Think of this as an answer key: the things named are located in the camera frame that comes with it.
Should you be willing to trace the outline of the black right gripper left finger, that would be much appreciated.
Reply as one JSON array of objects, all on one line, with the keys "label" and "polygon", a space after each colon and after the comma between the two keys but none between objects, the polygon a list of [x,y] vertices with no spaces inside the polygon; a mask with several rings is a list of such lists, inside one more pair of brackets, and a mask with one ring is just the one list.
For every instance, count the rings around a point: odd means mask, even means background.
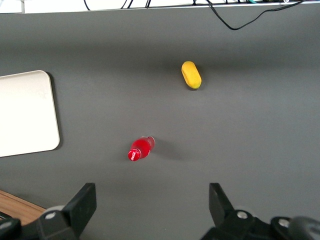
[{"label": "black right gripper left finger", "polygon": [[96,185],[86,183],[65,206],[52,207],[40,216],[39,239],[78,240],[96,209]]}]

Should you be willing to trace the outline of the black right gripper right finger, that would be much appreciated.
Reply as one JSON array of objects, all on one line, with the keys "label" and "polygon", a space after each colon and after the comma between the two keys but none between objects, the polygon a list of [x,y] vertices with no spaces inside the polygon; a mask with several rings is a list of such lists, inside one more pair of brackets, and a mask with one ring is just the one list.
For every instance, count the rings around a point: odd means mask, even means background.
[{"label": "black right gripper right finger", "polygon": [[209,212],[214,227],[203,240],[269,240],[270,225],[248,211],[235,209],[219,183],[209,184]]}]

